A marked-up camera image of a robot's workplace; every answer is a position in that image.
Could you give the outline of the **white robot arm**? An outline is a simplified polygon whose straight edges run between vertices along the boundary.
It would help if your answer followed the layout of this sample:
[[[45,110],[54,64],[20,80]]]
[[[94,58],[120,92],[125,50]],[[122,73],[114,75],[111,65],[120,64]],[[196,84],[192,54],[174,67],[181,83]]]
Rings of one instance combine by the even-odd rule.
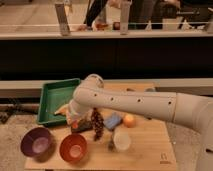
[[[68,103],[73,123],[92,108],[105,108],[185,126],[201,135],[195,171],[213,171],[213,98],[176,92],[115,91],[97,74],[88,75]]]

